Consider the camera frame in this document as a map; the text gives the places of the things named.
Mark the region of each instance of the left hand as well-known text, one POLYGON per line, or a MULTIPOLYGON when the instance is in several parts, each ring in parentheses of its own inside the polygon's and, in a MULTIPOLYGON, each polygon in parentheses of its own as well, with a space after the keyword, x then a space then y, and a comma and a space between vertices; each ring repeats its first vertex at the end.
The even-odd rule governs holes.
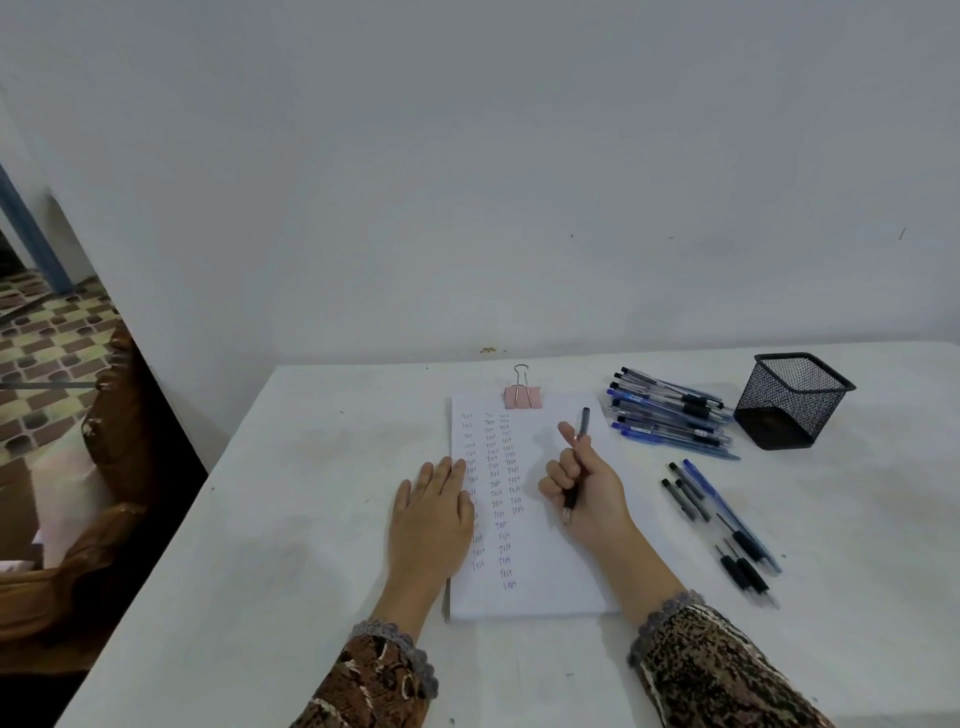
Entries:
POLYGON ((395 622, 414 640, 445 581, 473 539, 473 503, 462 490, 467 463, 423 463, 414 486, 400 483, 390 523, 390 574, 372 619, 395 622))

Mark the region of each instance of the blue door frame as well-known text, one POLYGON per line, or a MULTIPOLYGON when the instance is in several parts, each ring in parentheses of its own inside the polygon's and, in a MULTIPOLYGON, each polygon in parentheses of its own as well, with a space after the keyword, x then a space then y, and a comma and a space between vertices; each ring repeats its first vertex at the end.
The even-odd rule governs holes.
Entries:
POLYGON ((66 275, 46 235, 36 223, 34 216, 23 203, 23 198, 13 186, 10 176, 0 164, 0 209, 7 215, 10 224, 23 241, 23 246, 34 259, 40 274, 55 293, 66 293, 73 289, 70 277, 66 275))

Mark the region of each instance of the black mesh pen holder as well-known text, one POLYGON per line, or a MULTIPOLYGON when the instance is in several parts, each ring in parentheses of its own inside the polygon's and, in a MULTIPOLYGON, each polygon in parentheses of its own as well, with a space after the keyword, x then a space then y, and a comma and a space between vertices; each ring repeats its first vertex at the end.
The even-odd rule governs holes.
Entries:
POLYGON ((809 448, 856 387, 813 354, 759 353, 733 412, 763 449, 809 448))

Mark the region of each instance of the binder clip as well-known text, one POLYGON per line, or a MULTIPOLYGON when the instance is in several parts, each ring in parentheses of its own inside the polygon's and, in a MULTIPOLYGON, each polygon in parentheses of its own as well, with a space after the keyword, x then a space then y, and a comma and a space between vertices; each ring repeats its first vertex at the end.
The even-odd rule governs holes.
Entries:
POLYGON ((527 385, 527 371, 530 369, 526 364, 517 364, 514 367, 516 372, 516 384, 503 393, 503 403, 507 409, 540 409, 543 403, 540 401, 540 388, 527 385), (523 367, 523 383, 520 384, 520 367, 523 367))

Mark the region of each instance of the sleeve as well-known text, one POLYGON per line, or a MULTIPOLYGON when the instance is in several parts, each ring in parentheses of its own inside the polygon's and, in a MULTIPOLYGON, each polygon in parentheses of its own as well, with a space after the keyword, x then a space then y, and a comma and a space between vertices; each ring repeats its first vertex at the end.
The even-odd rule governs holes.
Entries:
POLYGON ((361 622, 291 728, 419 728, 437 688, 426 653, 395 624, 361 622))
POLYGON ((695 592, 647 619, 627 662, 664 726, 832 726, 695 592))

